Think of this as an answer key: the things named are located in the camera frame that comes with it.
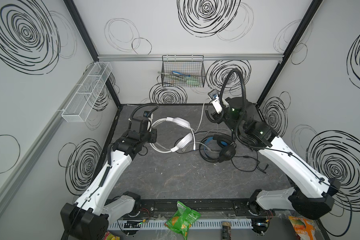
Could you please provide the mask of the white headphones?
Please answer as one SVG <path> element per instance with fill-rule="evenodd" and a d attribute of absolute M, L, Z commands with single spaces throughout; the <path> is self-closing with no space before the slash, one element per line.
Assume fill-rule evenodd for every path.
<path fill-rule="evenodd" d="M 204 110 L 202 105 L 161 105 L 154 114 L 153 128 L 157 129 L 157 142 L 150 144 L 161 154 L 184 151 L 188 146 L 196 149 L 197 136 L 202 133 Z"/>

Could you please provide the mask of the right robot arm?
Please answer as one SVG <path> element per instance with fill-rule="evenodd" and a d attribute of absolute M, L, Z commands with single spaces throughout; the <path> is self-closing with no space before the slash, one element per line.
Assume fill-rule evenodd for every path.
<path fill-rule="evenodd" d="M 242 95 L 224 100 L 223 93 L 232 75 L 239 77 Z M 285 190 L 255 190 L 247 201 L 249 213 L 259 216 L 271 210 L 292 210 L 310 220 L 319 220 L 331 212 L 334 196 L 341 192 L 340 181 L 314 170 L 289 148 L 272 127 L 250 115 L 244 76 L 239 69 L 231 69 L 221 90 L 212 90 L 208 95 L 216 110 L 213 115 L 206 112 L 209 121 L 224 122 L 232 135 L 219 160 L 231 160 L 236 154 L 234 143 L 239 142 L 271 160 L 294 183 L 293 187 Z"/>

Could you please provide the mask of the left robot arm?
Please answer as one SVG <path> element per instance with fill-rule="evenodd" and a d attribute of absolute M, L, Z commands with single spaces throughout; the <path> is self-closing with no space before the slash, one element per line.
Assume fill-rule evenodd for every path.
<path fill-rule="evenodd" d="M 107 149 L 107 162 L 94 181 L 73 204 L 61 210 L 64 226 L 63 240 L 102 240 L 109 224 L 126 214 L 138 214 L 141 197 L 126 192 L 117 200 L 108 202 L 113 187 L 124 170 L 132 163 L 145 144 L 155 143 L 157 130 L 152 117 L 158 104 L 148 103 L 136 107 L 129 118 L 128 129 Z"/>

